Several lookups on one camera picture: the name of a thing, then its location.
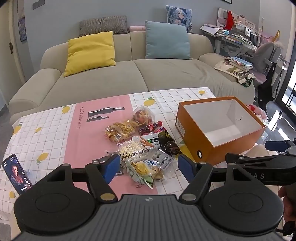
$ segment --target gray wall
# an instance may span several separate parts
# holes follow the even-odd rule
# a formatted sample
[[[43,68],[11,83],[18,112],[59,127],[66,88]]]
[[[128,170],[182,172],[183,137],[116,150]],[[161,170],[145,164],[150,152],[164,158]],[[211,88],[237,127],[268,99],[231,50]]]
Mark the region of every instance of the gray wall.
[[[79,21],[112,15],[126,15],[128,26],[144,25],[145,20],[166,22],[165,5],[193,9],[193,31],[205,23],[216,24],[218,8],[245,15],[258,24],[260,0],[45,0],[45,5],[33,10],[36,0],[25,0],[25,19],[31,59],[39,70],[43,53],[49,47],[78,37]]]
[[[292,3],[289,0],[261,0],[260,24],[261,18],[264,18],[264,33],[275,36],[280,30],[279,41],[285,46],[282,52],[285,57],[291,34]]]
[[[25,76],[25,80],[30,79],[34,74],[34,68],[31,61],[31,56],[29,52],[28,41],[20,41],[20,32],[18,27],[18,16],[17,16],[17,0],[13,0],[13,24],[15,31],[15,42],[17,45],[17,51],[20,58],[20,63]]]

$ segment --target sofa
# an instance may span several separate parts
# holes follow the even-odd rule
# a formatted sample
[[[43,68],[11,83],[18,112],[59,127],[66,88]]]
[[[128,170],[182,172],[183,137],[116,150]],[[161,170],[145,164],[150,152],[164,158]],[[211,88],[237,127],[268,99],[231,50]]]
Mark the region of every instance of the sofa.
[[[63,76],[68,43],[45,51],[40,70],[9,102],[10,123],[20,117],[69,104],[110,96],[163,89],[209,87],[216,97],[236,96],[252,104],[254,86],[243,87],[228,74],[214,69],[223,57],[213,53],[210,40],[189,34],[191,60],[145,59],[145,31],[113,36],[116,66]]]

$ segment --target metal screw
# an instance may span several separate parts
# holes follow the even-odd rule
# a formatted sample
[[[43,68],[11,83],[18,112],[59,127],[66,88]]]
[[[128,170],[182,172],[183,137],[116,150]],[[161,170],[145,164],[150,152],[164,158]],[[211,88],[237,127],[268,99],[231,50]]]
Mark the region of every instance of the metal screw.
[[[112,201],[115,198],[115,195],[112,193],[103,193],[101,199],[105,201]]]
[[[186,193],[182,195],[182,199],[184,201],[194,201],[196,199],[196,196],[194,194],[191,193]]]

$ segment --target small plastic bottle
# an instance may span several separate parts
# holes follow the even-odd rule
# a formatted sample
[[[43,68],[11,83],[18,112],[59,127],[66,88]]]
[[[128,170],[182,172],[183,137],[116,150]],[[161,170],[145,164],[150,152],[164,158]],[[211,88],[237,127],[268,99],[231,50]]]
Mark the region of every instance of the small plastic bottle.
[[[158,121],[157,123],[154,124],[149,124],[143,128],[139,129],[139,133],[140,135],[144,134],[144,133],[149,133],[155,130],[155,128],[157,127],[161,127],[163,125],[163,123],[161,121]]]

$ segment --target logo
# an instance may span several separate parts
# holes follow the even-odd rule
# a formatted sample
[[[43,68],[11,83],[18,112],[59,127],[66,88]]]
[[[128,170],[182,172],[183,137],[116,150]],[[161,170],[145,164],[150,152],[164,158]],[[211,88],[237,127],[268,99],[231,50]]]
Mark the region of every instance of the logo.
[[[153,200],[153,198],[147,197],[147,198],[145,198],[145,200],[148,201],[148,202],[151,202]]]

